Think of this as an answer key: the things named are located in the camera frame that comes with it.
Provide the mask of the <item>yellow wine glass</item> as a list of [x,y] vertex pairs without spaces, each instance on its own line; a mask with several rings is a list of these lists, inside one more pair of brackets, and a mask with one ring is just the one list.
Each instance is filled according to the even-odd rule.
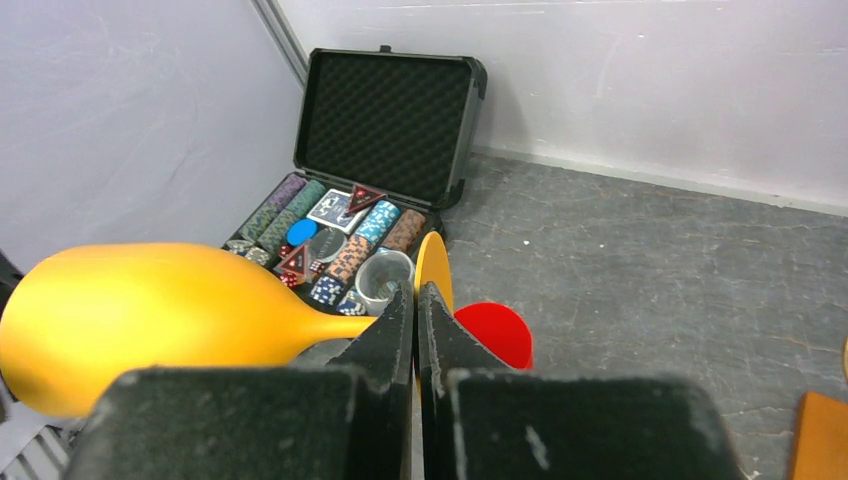
[[1,374],[32,410],[84,417],[128,371],[276,367],[372,323],[318,310],[270,271],[216,247],[77,246],[43,259],[12,291]]

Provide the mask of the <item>clear wine glass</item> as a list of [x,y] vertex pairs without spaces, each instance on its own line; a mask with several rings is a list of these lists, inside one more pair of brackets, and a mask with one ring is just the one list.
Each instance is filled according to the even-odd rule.
[[394,291],[411,284],[415,266],[405,253],[384,250],[365,260],[357,271],[354,286],[371,316],[379,316]]

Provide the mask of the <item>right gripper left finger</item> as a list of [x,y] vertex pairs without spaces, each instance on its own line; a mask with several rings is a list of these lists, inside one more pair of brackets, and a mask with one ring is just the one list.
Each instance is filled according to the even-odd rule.
[[148,368],[98,401],[68,479],[406,479],[414,298],[323,366]]

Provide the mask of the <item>red wine glass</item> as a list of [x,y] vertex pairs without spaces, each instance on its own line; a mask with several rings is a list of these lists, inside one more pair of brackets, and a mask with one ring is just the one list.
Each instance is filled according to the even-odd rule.
[[478,302],[454,313],[456,320],[483,346],[512,368],[534,367],[533,334],[511,308],[495,302]]

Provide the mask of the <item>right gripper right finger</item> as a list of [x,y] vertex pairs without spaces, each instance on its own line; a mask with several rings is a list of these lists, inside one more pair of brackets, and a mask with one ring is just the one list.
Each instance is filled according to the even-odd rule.
[[689,379],[508,367],[434,284],[417,307],[429,479],[739,479],[725,424]]

